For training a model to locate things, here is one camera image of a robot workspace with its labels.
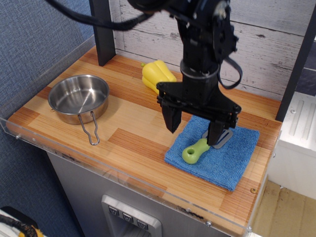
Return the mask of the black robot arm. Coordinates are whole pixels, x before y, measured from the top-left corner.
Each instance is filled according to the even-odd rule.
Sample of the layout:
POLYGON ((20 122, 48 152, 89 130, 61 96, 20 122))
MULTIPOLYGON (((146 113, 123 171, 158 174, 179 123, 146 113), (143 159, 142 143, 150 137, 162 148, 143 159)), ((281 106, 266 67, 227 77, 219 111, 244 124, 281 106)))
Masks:
POLYGON ((72 11, 55 0, 49 4, 65 16, 87 25, 116 31, 128 31, 165 10, 175 18, 183 43, 181 82, 159 82, 158 103, 169 131, 174 132, 183 112, 209 120, 207 143, 217 144, 224 129, 234 128, 241 111, 239 105, 225 97, 220 70, 223 62, 240 66, 230 58, 236 51, 237 36, 230 23, 230 3, 227 0, 132 0, 130 5, 141 15, 115 23, 72 11))

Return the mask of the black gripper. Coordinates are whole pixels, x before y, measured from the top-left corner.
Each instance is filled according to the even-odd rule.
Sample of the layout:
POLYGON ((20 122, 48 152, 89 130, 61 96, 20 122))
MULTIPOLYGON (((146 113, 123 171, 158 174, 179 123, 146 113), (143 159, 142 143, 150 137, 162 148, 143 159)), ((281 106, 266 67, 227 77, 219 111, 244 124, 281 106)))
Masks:
POLYGON ((223 146, 226 143, 225 128, 235 128, 241 106, 226 97, 219 89, 219 73, 210 75, 182 73, 182 82, 160 82, 158 103, 166 128, 174 133, 186 112, 210 122, 207 132, 209 146, 223 146))

